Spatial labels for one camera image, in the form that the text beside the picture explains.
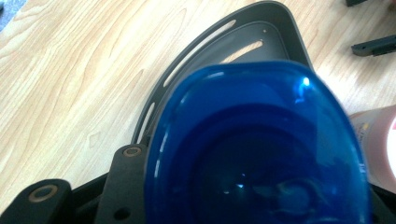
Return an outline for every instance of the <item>light wood surface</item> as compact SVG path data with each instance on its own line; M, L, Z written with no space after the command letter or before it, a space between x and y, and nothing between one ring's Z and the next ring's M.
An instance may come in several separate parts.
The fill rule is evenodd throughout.
M39 180L75 188L106 173L169 63L252 2L28 0L0 33L0 213ZM396 34L388 1L280 2L347 113L396 104L396 53L360 58L350 49Z

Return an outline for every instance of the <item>screw hole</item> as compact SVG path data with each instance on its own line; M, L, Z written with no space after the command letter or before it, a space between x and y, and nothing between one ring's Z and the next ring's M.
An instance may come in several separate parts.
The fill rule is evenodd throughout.
M114 213L114 218L116 220L124 220L131 215L131 212L127 207L120 208L117 212Z
M58 187L55 185L46 185L42 186L38 189L35 189L32 193L29 194L29 201L31 203L41 203L46 201L47 199L52 198L58 191Z
M125 149L122 154L126 157L135 157L142 153L142 149L140 147L129 147Z

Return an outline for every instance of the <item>black object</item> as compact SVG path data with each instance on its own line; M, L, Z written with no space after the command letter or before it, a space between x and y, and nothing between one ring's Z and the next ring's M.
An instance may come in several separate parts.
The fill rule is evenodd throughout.
M367 0L346 0L346 5L348 7L353 7L353 6L357 5L357 4L360 4L360 3L365 2L365 1L367 1Z
M149 141L169 88L193 70L221 63L251 43L257 48L233 62L291 60L312 68L294 19L277 2L244 7L211 26L183 50L155 86L136 126L133 144L119 149L110 171L70 190L63 180L40 181L22 191L0 216L0 224L14 223L145 223L143 181ZM29 195L45 200L32 202ZM396 223L389 211L396 206L376 197L375 223Z
M290 60L313 70L294 18L285 6L265 1L241 8L209 27L169 65L144 106L132 144L149 143L155 118L161 111L158 108L163 107L163 99L181 79L199 68L223 63L255 43L259 47L232 62Z
M355 6L367 0L346 0L348 7ZM379 56L396 51L396 35L379 38L376 40L360 43L352 46L352 52L355 55L365 56Z

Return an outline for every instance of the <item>blue plastic container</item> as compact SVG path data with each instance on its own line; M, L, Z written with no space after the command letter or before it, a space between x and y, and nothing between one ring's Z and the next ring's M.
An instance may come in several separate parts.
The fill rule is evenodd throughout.
M368 192L347 116L297 63L193 73L149 147L148 223L371 223Z

